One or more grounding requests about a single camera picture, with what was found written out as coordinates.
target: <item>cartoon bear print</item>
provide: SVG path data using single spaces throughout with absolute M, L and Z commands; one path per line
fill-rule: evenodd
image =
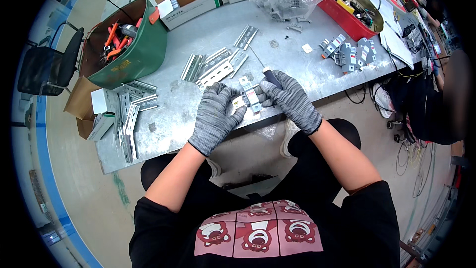
M 284 229 L 284 232 L 286 233 L 286 241 L 314 243 L 316 236 L 314 228 L 317 227 L 315 223 L 294 219 L 284 219 L 283 222 L 286 224 Z
M 210 218 L 217 218 L 217 217 L 222 217 L 223 215 L 230 214 L 231 212 L 222 212 L 222 213 L 217 213 L 212 215 Z
M 249 216 L 262 216 L 262 215 L 271 215 L 273 213 L 273 208 L 266 208 L 269 203 L 258 203 L 251 205 L 250 207 L 244 209 L 242 212 L 247 212 Z
M 281 212 L 307 215 L 307 213 L 301 208 L 299 208 L 296 203 L 291 202 L 289 200 L 280 200 L 277 201 L 276 204 L 279 205 L 279 208 L 281 208 Z
M 244 232 L 241 247 L 252 251 L 267 252 L 271 244 L 271 234 L 269 231 L 276 226 L 277 221 L 275 220 L 245 224 L 245 227 L 242 228 L 243 230 L 241 231 Z
M 228 235 L 227 225 L 224 221 L 200 226 L 197 230 L 197 237 L 204 242 L 206 247 L 231 240 Z

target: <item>screwdriver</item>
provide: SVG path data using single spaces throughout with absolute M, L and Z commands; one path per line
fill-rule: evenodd
M 259 63 L 261 63 L 261 65 L 263 66 L 263 74 L 265 75 L 266 77 L 266 80 L 268 80 L 268 82 L 271 82 L 273 83 L 276 87 L 278 87 L 279 89 L 283 90 L 283 87 L 281 86 L 281 84 L 279 83 L 279 81 L 276 79 L 276 77 L 274 76 L 273 72 L 271 71 L 271 68 L 270 67 L 265 67 L 265 65 L 261 62 L 261 59 L 259 59 L 258 55 L 256 55 L 256 52 L 253 50 L 253 48 L 251 47 L 251 45 L 249 44 L 248 40 L 245 39 L 246 43 L 248 44 L 249 48 L 253 51 L 253 54 L 256 56 L 256 58 L 258 59 Z

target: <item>black office chair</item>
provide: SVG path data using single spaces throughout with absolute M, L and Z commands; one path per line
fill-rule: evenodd
M 67 21 L 62 24 L 67 24 L 76 30 L 66 50 L 61 53 L 50 47 L 29 49 L 21 65 L 17 86 L 19 92 L 39 96 L 57 96 L 63 92 L 63 89 L 69 92 L 67 87 L 76 71 L 84 28 L 78 29 Z

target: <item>forearm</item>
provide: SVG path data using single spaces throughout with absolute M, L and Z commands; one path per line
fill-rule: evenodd
M 433 19 L 433 17 L 430 14 L 427 14 L 426 19 L 434 27 L 440 26 L 440 22 L 438 20 Z
M 188 142 L 158 175 L 144 195 L 147 199 L 178 213 L 205 156 Z
M 309 138 L 342 187 L 350 194 L 382 180 L 370 160 L 326 120 Z
M 445 82 L 444 82 L 443 77 L 441 76 L 441 74 L 436 75 L 435 80 L 437 81 L 438 91 L 443 91 L 443 85 L 444 85 Z

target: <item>blue floor stripe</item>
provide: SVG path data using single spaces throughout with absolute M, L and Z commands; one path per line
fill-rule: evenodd
M 69 12 L 76 3 L 77 0 L 71 0 L 66 6 Z M 66 21 L 69 16 L 63 15 L 65 18 L 61 19 L 60 22 Z M 56 44 L 58 43 L 59 36 L 61 35 L 61 31 L 63 27 L 61 27 L 58 31 L 58 37 L 55 39 L 55 42 L 52 44 L 52 48 L 56 48 Z M 50 196 L 51 205 L 59 218 L 60 223 L 65 229 L 66 234 L 68 235 L 69 239 L 73 243 L 76 250 L 80 253 L 81 257 L 86 261 L 86 263 L 92 268 L 102 268 L 102 265 L 98 262 L 98 260 L 93 256 L 91 251 L 88 249 L 86 244 L 84 243 L 83 239 L 79 236 L 78 232 L 74 228 L 71 219 L 69 218 L 68 213 L 63 204 L 63 200 L 61 199 L 60 192 L 58 191 L 58 186 L 56 185 L 55 177 L 53 175 L 53 169 L 51 167 L 50 162 L 50 152 L 48 151 L 48 142 L 46 139 L 46 98 L 37 97 L 37 104 L 36 104 L 36 144 L 38 149 L 38 158 L 39 164 L 41 168 L 41 174 L 43 176 L 43 180 L 45 183 L 46 190 L 48 195 Z

